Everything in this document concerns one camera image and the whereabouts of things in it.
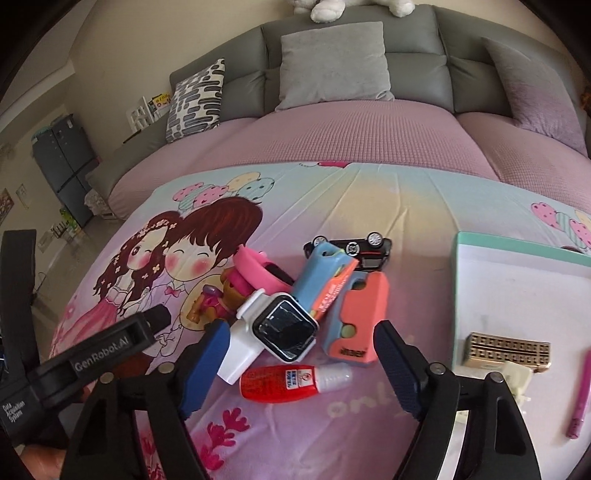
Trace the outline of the person's hand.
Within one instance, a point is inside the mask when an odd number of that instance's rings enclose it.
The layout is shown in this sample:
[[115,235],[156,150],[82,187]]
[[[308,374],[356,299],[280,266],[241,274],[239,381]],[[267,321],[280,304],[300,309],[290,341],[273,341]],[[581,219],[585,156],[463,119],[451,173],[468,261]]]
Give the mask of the person's hand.
[[59,479],[66,451],[38,445],[26,446],[20,458],[36,480]]

